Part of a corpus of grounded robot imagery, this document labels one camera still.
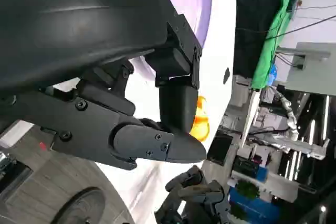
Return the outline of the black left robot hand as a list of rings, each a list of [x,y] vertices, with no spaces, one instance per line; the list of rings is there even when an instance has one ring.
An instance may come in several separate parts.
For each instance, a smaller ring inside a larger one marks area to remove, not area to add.
[[[125,170],[138,158],[198,163],[201,55],[170,0],[1,0],[1,118]]]

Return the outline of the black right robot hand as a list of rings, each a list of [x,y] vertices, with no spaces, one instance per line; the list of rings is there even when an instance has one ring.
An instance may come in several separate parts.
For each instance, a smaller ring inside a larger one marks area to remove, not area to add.
[[[221,184],[208,183],[203,172],[192,166],[171,179],[169,193],[154,213],[157,223],[230,223],[230,204]]]

